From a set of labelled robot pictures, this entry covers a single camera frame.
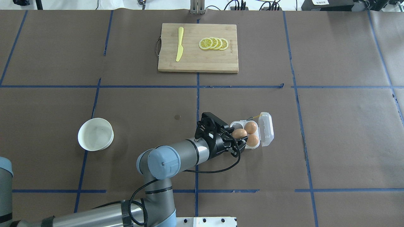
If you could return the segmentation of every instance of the white bowl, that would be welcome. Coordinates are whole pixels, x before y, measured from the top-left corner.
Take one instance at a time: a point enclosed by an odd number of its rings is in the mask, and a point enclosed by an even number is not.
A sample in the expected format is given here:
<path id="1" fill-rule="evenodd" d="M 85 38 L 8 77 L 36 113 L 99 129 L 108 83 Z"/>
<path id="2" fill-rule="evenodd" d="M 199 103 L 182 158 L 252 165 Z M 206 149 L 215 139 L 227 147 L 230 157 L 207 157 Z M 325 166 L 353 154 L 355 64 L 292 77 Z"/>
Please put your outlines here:
<path id="1" fill-rule="evenodd" d="M 83 149 L 100 151 L 111 145 L 114 139 L 114 131 L 107 120 L 93 118 L 80 127 L 77 139 Z"/>

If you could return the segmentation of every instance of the black box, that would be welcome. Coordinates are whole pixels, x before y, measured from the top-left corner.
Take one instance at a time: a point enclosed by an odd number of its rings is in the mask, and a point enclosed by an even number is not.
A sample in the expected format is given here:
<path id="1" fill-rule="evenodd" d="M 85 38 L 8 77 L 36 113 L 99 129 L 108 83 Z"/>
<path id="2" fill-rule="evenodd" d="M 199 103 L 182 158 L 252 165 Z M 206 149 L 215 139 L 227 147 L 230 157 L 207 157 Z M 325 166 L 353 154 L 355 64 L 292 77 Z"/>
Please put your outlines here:
<path id="1" fill-rule="evenodd" d="M 312 0 L 305 0 L 302 5 L 303 11 L 352 11 L 353 0 L 328 0 L 328 5 L 315 5 Z"/>

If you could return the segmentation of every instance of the metal bracket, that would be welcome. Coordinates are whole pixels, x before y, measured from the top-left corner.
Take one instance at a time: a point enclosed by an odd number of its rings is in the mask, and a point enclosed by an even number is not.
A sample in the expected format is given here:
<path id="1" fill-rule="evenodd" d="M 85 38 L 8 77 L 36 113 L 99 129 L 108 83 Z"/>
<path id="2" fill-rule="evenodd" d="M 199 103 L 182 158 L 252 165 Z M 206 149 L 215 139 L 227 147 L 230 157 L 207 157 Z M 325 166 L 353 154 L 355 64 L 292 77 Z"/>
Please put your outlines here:
<path id="1" fill-rule="evenodd" d="M 191 0 L 191 14 L 205 14 L 205 0 Z"/>
<path id="2" fill-rule="evenodd" d="M 177 227 L 237 227 L 235 217 L 177 218 Z"/>

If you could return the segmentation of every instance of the egg carton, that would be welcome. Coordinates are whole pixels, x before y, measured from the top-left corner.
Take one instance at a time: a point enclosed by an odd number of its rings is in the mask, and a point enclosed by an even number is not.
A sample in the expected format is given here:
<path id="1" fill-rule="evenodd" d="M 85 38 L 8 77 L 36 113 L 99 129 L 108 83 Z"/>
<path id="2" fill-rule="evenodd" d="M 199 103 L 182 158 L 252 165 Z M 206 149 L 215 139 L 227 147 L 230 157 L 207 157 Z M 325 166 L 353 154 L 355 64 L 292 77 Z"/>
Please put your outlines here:
<path id="1" fill-rule="evenodd" d="M 258 118 L 258 123 L 255 121 L 247 121 L 247 120 L 240 120 L 234 121 L 230 124 L 230 127 L 234 127 L 234 129 L 244 128 L 245 125 L 249 122 L 253 122 L 255 124 L 257 130 L 252 134 L 247 134 L 249 137 L 250 135 L 255 135 L 258 137 L 258 143 L 254 147 L 250 147 L 246 145 L 245 149 L 255 149 L 260 145 L 262 147 L 268 146 L 274 140 L 274 127 L 272 125 L 272 117 L 267 112 L 261 112 Z"/>

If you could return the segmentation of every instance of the knife blade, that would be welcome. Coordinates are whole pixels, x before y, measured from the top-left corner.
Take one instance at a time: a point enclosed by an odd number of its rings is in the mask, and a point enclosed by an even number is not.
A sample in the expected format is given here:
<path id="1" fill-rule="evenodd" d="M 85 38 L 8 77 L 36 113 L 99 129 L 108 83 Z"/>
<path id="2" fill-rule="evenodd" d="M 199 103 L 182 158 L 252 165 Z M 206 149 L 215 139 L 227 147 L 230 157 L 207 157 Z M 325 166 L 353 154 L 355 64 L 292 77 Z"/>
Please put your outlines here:
<path id="1" fill-rule="evenodd" d="M 177 50 L 177 59 L 176 62 L 179 62 L 179 60 L 182 57 L 182 53 L 184 51 L 184 48 L 182 47 L 182 36 L 184 35 L 184 28 L 179 27 L 178 28 L 178 50 Z"/>

